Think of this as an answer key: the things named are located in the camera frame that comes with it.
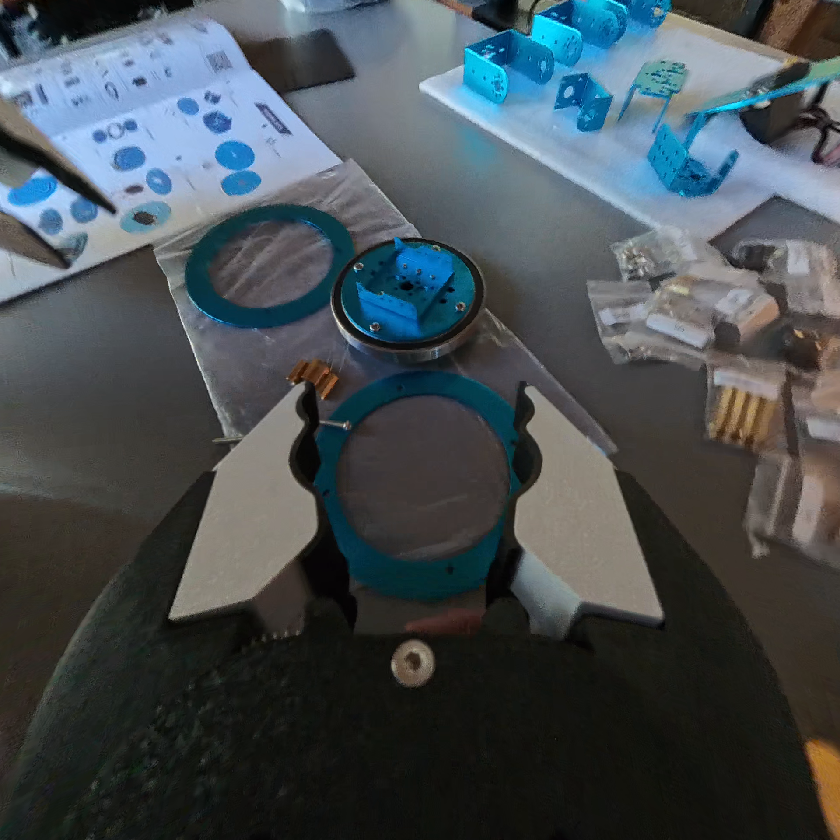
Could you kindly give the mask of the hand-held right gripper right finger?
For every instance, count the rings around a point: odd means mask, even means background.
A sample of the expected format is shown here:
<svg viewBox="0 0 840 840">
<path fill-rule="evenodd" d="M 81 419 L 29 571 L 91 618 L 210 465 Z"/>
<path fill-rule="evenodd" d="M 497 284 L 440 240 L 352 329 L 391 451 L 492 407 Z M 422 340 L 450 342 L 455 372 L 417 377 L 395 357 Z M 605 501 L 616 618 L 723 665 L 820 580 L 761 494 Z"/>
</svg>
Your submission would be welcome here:
<svg viewBox="0 0 840 840">
<path fill-rule="evenodd" d="M 589 616 L 660 628 L 665 619 L 613 462 L 536 386 L 522 382 L 509 507 L 509 591 L 530 631 L 561 640 Z"/>
</svg>

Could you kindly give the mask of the black flat pad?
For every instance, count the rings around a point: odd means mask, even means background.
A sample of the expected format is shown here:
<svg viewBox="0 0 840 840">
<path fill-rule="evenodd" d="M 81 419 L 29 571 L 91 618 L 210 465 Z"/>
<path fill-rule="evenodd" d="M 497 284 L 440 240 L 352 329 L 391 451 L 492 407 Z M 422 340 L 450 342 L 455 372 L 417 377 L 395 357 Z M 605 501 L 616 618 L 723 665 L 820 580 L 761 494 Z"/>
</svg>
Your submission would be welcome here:
<svg viewBox="0 0 840 840">
<path fill-rule="evenodd" d="M 254 71 L 280 95 L 355 78 L 349 58 L 326 28 L 238 45 Z"/>
</svg>

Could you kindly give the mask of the round bearing with blue bracket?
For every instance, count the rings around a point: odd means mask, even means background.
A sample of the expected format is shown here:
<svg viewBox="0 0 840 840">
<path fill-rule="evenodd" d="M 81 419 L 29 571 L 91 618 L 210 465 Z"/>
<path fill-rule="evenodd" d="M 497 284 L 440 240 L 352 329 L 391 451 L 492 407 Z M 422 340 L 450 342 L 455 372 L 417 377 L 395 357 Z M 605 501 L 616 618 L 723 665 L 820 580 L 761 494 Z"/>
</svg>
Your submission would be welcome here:
<svg viewBox="0 0 840 840">
<path fill-rule="evenodd" d="M 395 237 L 341 270 L 330 309 L 350 347 L 381 361 L 422 364 L 471 339 L 486 298 L 484 277 L 467 255 L 436 240 Z"/>
</svg>

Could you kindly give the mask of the wide blue U bracket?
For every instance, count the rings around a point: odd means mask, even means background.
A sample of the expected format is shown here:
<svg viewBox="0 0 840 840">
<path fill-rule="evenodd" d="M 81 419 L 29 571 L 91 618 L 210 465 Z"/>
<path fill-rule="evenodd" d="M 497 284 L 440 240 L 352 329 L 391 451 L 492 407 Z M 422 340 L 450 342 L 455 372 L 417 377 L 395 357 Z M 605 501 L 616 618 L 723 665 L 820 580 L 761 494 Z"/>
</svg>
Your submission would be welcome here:
<svg viewBox="0 0 840 840">
<path fill-rule="evenodd" d="M 714 194 L 726 180 L 739 159 L 739 152 L 732 150 L 716 171 L 709 170 L 693 157 L 686 145 L 666 124 L 662 124 L 647 152 L 659 181 L 671 193 L 686 198 Z"/>
</svg>

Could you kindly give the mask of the pile of small hardware bags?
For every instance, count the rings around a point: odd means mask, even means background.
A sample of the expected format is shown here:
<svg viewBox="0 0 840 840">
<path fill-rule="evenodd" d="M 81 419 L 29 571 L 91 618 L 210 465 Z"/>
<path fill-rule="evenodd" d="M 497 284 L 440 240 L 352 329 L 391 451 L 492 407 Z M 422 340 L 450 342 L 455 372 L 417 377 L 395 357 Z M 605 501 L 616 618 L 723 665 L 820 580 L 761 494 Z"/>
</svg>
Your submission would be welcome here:
<svg viewBox="0 0 840 840">
<path fill-rule="evenodd" d="M 703 370 L 706 440 L 757 457 L 744 526 L 838 569 L 838 255 L 746 238 L 726 255 L 677 227 L 612 246 L 619 281 L 589 280 L 616 364 Z"/>
</svg>

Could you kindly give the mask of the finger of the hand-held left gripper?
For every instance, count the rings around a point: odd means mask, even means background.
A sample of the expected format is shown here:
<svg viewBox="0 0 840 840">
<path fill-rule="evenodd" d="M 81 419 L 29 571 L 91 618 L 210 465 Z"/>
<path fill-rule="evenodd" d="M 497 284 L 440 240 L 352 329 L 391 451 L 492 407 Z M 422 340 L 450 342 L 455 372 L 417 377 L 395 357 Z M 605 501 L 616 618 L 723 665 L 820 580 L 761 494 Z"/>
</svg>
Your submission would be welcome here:
<svg viewBox="0 0 840 840">
<path fill-rule="evenodd" d="M 33 228 L 1 211 L 1 250 L 44 266 L 67 270 L 70 261 Z"/>
<path fill-rule="evenodd" d="M 110 214 L 117 213 L 117 207 L 94 181 L 61 153 L 13 102 L 1 98 L 1 183 L 10 188 L 20 187 L 40 170 Z"/>
</svg>

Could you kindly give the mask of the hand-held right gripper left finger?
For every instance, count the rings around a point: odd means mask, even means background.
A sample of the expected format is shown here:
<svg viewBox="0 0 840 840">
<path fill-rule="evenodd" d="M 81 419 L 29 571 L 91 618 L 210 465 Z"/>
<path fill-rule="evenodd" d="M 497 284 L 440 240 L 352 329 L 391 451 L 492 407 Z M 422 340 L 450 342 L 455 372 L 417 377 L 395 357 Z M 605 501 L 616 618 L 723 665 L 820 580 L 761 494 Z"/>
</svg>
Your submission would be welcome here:
<svg viewBox="0 0 840 840">
<path fill-rule="evenodd" d="M 354 628 L 348 564 L 314 487 L 319 419 L 314 386 L 294 385 L 219 462 L 170 622 L 247 613 L 280 636 L 324 599 Z"/>
</svg>

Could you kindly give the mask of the assembly manual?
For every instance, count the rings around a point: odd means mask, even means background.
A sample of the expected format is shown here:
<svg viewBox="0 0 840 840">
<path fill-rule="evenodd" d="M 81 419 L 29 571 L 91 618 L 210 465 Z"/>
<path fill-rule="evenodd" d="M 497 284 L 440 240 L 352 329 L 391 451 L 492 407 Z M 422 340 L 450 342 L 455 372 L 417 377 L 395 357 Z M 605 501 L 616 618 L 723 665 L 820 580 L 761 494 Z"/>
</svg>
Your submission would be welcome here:
<svg viewBox="0 0 840 840">
<path fill-rule="evenodd" d="M 6 68 L 1 92 L 117 210 L 107 213 L 46 169 L 2 186 L 2 211 L 70 261 L 60 269 L 2 251 L 2 302 L 340 163 L 207 18 L 176 17 Z"/>
</svg>

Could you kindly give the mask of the blue flat-top bracket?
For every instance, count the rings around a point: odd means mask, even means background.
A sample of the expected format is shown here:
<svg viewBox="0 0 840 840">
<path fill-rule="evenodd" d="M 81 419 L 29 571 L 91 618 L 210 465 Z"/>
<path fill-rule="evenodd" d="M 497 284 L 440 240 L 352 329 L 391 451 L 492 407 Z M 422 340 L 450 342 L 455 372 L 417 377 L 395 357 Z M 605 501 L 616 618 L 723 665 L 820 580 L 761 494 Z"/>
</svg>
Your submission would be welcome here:
<svg viewBox="0 0 840 840">
<path fill-rule="evenodd" d="M 687 72 L 686 64 L 681 61 L 658 59 L 644 63 L 626 93 L 616 120 L 621 121 L 636 95 L 655 98 L 662 102 L 662 108 L 652 129 L 652 132 L 656 133 L 672 98 L 684 87 Z"/>
</svg>

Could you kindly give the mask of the small blue servo bracket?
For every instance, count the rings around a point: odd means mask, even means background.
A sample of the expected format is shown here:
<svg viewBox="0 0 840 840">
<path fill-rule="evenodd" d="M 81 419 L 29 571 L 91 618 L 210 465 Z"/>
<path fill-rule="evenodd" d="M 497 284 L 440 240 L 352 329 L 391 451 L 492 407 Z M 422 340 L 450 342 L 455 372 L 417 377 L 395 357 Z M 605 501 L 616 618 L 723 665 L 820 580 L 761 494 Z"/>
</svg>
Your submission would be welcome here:
<svg viewBox="0 0 840 840">
<path fill-rule="evenodd" d="M 604 127 L 613 100 L 613 94 L 592 73 L 570 73 L 560 79 L 553 110 L 576 109 L 577 130 L 596 132 Z"/>
</svg>

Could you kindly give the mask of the white foam sheet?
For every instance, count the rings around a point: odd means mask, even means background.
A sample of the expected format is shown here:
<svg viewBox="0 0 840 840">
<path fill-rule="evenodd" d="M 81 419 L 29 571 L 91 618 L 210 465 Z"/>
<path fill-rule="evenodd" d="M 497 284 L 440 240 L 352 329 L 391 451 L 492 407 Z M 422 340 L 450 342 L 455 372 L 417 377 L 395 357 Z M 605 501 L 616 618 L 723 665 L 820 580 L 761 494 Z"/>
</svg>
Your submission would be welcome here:
<svg viewBox="0 0 840 840">
<path fill-rule="evenodd" d="M 838 169 L 811 161 L 809 135 L 798 134 L 771 149 L 756 142 L 729 114 L 712 119 L 689 149 L 711 172 L 729 153 L 739 152 L 719 188 L 710 196 L 689 198 L 669 192 L 647 160 L 660 105 L 636 95 L 623 119 L 616 119 L 639 68 L 656 59 L 686 64 L 685 85 L 665 115 L 680 137 L 688 112 L 745 87 L 782 63 L 782 58 L 763 53 L 753 42 L 670 13 L 654 32 L 631 27 L 615 47 L 585 47 L 581 61 L 572 68 L 559 68 L 545 87 L 514 76 L 501 104 L 468 89 L 462 66 L 422 81 L 419 88 L 648 227 L 675 225 L 709 239 L 773 196 L 838 222 Z M 559 80 L 568 71 L 590 72 L 614 96 L 602 129 L 583 133 L 576 129 L 574 108 L 553 109 Z"/>
</svg>

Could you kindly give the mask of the round blue plate with servo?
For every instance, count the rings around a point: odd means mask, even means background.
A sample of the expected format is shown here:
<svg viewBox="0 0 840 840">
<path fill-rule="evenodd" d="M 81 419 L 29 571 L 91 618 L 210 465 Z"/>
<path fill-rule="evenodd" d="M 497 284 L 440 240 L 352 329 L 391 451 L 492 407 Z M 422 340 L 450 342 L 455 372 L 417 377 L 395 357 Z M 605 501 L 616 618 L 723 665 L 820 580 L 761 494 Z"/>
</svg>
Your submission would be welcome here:
<svg viewBox="0 0 840 840">
<path fill-rule="evenodd" d="M 796 131 L 817 130 L 821 139 L 814 155 L 819 155 L 828 135 L 838 132 L 838 121 L 823 106 L 828 88 L 838 78 L 838 57 L 784 65 L 747 87 L 708 100 L 698 110 L 688 112 L 686 144 L 691 146 L 713 118 L 734 113 L 748 135 L 763 145 Z"/>
</svg>

